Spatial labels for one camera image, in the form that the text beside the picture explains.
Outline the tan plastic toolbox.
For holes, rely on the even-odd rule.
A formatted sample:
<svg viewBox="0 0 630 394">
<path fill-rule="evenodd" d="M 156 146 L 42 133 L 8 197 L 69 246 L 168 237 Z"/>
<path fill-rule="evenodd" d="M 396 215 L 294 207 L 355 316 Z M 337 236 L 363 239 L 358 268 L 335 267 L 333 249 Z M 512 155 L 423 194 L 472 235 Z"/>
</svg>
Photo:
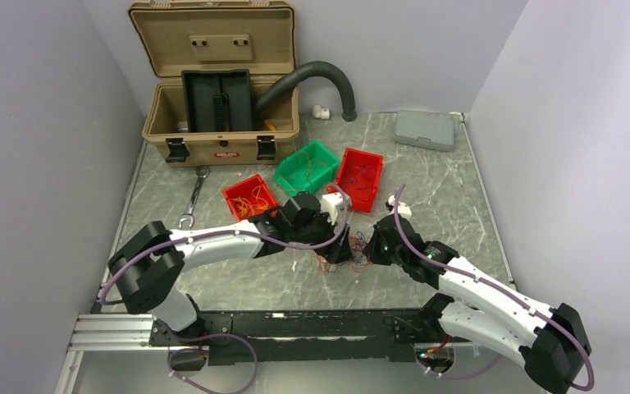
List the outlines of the tan plastic toolbox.
<svg viewBox="0 0 630 394">
<path fill-rule="evenodd" d="M 168 166 L 277 164 L 295 151 L 297 89 L 254 106 L 294 70 L 289 3 L 147 1 L 128 16 L 159 79 L 142 135 Z"/>
</svg>

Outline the grey plastic organizer case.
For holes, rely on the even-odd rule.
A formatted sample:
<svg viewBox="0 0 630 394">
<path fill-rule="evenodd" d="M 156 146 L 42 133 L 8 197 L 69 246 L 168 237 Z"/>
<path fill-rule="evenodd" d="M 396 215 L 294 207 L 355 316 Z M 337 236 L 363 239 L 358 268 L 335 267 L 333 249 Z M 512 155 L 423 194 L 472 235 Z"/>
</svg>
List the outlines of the grey plastic organizer case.
<svg viewBox="0 0 630 394">
<path fill-rule="evenodd" d="M 400 111 L 396 117 L 393 141 L 422 149 L 450 152 L 460 120 L 450 113 Z"/>
</svg>

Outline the green plastic bin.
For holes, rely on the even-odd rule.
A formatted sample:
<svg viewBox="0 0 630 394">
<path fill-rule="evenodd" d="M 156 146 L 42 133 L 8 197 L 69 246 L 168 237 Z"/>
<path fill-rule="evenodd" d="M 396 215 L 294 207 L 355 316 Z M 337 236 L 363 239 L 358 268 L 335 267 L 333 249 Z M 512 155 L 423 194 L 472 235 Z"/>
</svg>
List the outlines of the green plastic bin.
<svg viewBox="0 0 630 394">
<path fill-rule="evenodd" d="M 301 191 L 315 193 L 335 180 L 340 163 L 341 159 L 322 142 L 312 140 L 283 159 L 272 180 L 289 196 Z"/>
</svg>

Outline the white pipe fitting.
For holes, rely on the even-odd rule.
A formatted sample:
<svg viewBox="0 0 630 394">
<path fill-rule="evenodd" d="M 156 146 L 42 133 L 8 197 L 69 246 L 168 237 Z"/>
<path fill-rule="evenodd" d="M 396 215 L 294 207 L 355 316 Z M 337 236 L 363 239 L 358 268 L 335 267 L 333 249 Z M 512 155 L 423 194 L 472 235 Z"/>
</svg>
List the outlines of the white pipe fitting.
<svg viewBox="0 0 630 394">
<path fill-rule="evenodd" d="M 331 112 L 329 108 L 324 108 L 320 105 L 314 105 L 312 108 L 312 115 L 316 119 L 329 120 L 331 118 Z"/>
</svg>

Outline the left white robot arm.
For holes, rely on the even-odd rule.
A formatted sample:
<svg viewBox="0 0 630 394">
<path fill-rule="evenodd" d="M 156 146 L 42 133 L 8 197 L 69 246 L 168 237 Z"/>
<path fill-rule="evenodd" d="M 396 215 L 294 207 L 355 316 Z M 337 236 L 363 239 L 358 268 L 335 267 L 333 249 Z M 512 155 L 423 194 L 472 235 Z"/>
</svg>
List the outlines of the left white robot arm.
<svg viewBox="0 0 630 394">
<path fill-rule="evenodd" d="M 349 252 L 347 215 L 351 201 L 335 192 L 318 198 L 299 192 L 283 205 L 223 227 L 170 230 L 159 221 L 138 231 L 109 260 L 112 275 L 100 291 L 100 304 L 117 289 L 129 314 L 151 314 L 181 344 L 195 343 L 205 331 L 196 302 L 176 288 L 185 271 L 232 259 L 259 259 L 286 249 L 311 250 L 328 263 Z"/>
</svg>

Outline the aluminium frame rail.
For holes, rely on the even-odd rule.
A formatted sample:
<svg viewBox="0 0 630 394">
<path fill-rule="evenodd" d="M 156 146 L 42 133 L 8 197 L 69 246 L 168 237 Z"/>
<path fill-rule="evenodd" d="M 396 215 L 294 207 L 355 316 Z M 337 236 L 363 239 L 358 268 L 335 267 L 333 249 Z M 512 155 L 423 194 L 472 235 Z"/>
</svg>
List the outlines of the aluminium frame rail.
<svg viewBox="0 0 630 394">
<path fill-rule="evenodd" d="M 70 351 L 123 351 L 149 348 L 154 319 L 149 314 L 80 314 Z"/>
</svg>

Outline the small red plastic bin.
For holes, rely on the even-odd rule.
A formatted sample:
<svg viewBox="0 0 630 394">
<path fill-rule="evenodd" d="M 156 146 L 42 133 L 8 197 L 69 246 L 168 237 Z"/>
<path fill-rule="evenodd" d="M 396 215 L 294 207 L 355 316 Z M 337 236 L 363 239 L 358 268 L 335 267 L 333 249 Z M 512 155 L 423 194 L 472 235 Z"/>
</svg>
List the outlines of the small red plastic bin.
<svg viewBox="0 0 630 394">
<path fill-rule="evenodd" d="M 278 205 L 260 175 L 253 175 L 222 191 L 229 210 L 237 221 L 248 219 Z"/>
</svg>

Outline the yellow tool in toolbox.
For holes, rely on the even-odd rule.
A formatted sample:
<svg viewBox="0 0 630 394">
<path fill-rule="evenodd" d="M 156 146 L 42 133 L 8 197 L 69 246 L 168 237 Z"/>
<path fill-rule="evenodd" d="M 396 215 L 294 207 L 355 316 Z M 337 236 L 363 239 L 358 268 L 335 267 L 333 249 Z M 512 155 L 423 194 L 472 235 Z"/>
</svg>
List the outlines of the yellow tool in toolbox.
<svg viewBox="0 0 630 394">
<path fill-rule="evenodd" d="M 264 121 L 264 126 L 270 131 L 277 131 L 277 128 L 268 120 Z"/>
</svg>

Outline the large red plastic bin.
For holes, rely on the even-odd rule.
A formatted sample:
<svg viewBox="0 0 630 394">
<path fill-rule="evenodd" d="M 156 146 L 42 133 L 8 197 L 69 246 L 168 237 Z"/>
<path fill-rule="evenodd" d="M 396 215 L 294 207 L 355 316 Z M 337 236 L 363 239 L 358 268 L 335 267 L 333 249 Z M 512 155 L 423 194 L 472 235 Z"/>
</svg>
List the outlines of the large red plastic bin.
<svg viewBox="0 0 630 394">
<path fill-rule="evenodd" d="M 384 157 L 346 148 L 335 183 L 351 198 L 353 210 L 370 213 L 377 196 Z"/>
</svg>

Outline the black toolbox tray insert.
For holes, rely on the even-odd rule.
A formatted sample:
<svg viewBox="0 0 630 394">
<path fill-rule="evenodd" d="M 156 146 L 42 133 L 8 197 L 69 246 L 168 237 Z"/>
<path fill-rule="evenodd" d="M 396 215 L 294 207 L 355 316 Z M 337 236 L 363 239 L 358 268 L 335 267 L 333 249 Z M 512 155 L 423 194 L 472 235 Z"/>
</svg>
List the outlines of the black toolbox tray insert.
<svg viewBox="0 0 630 394">
<path fill-rule="evenodd" d="M 181 79 L 190 132 L 252 130 L 248 70 L 183 71 Z"/>
</svg>

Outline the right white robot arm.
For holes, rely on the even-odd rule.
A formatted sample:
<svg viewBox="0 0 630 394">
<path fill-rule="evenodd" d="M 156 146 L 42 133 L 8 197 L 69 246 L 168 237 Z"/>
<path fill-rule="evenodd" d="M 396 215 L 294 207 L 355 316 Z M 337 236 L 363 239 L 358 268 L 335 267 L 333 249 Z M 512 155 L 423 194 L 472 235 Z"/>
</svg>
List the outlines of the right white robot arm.
<svg viewBox="0 0 630 394">
<path fill-rule="evenodd" d="M 591 344 L 574 307 L 552 307 L 498 282 L 448 245 L 423 240 L 406 218 L 391 214 L 374 224 L 363 253 L 436 290 L 418 314 L 426 339 L 475 342 L 521 366 L 549 393 L 576 388 L 581 370 L 592 371 Z"/>
</svg>

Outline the silver combination wrench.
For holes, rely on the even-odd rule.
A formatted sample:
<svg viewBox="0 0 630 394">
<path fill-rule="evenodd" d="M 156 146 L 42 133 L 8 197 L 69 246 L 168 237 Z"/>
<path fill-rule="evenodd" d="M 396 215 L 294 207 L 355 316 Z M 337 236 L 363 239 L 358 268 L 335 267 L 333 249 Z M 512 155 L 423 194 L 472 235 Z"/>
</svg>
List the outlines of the silver combination wrench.
<svg viewBox="0 0 630 394">
<path fill-rule="evenodd" d="M 189 198 L 189 202 L 184 210 L 184 212 L 178 217 L 177 227 L 180 230 L 189 230 L 194 225 L 194 209 L 195 205 L 199 199 L 200 191 L 203 187 L 203 183 L 211 173 L 209 166 L 201 166 L 198 167 L 195 171 L 196 173 L 196 181 L 194 183 L 194 188 L 192 190 L 192 194 Z"/>
</svg>

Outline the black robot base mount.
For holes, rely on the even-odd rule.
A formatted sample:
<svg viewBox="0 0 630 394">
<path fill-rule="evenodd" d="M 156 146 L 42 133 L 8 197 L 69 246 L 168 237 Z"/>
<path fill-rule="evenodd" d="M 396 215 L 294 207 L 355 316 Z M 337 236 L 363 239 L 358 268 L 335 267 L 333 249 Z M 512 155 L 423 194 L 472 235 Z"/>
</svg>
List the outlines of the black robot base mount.
<svg viewBox="0 0 630 394">
<path fill-rule="evenodd" d="M 152 347 L 200 344 L 208 365 L 281 361 L 384 359 L 412 362 L 446 341 L 437 323 L 426 323 L 418 309 L 328 309 L 286 311 L 205 311 L 203 334 L 173 337 L 153 323 Z"/>
</svg>

